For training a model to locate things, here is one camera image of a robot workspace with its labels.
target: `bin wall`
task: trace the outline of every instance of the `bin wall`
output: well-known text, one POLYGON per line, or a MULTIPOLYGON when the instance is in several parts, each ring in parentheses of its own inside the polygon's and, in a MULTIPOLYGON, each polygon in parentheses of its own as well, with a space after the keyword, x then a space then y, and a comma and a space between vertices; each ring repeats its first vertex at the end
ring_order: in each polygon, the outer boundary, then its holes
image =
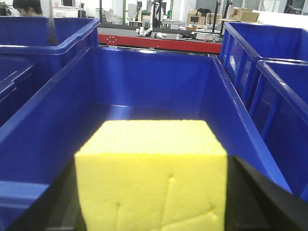
POLYGON ((250 115, 292 192, 308 185, 308 65, 259 61, 250 115))

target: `foam block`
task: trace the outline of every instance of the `foam block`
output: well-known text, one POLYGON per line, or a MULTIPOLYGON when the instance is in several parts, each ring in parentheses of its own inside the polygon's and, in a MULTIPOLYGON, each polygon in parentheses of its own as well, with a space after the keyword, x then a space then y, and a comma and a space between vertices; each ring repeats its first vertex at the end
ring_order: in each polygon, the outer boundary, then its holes
POLYGON ((88 231, 224 230, 227 154, 204 121, 107 121, 75 161, 88 231))

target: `bin rim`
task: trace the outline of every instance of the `bin rim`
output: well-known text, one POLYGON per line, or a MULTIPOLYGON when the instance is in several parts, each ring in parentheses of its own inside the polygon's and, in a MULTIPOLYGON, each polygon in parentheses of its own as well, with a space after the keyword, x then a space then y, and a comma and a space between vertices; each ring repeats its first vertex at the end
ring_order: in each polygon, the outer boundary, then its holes
POLYGON ((268 65, 281 64, 289 66, 305 66, 308 68, 308 64, 304 63, 289 63, 282 61, 267 61, 260 60, 257 62, 257 68, 260 70, 261 74, 271 83, 271 85, 279 92, 279 94, 297 111, 297 113, 305 119, 308 124, 308 104, 305 103, 296 94, 291 87, 289 87, 279 75, 268 65))
MULTIPOLYGON (((55 18, 55 20, 65 20, 65 18, 55 18)), ((0 54, 45 54, 45 55, 60 55, 66 53, 77 42, 85 38, 91 31, 96 28, 101 22, 97 18, 74 18, 74 20, 89 21, 88 24, 76 31, 73 35, 68 37, 58 46, 23 46, 23 45, 1 45, 0 54)))

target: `person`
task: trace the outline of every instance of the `person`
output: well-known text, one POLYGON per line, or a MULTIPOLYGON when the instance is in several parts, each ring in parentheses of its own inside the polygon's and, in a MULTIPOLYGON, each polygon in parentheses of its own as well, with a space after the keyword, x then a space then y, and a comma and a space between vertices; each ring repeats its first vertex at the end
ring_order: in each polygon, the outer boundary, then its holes
POLYGON ((40 0, 13 0, 13 7, 20 16, 43 16, 40 0))

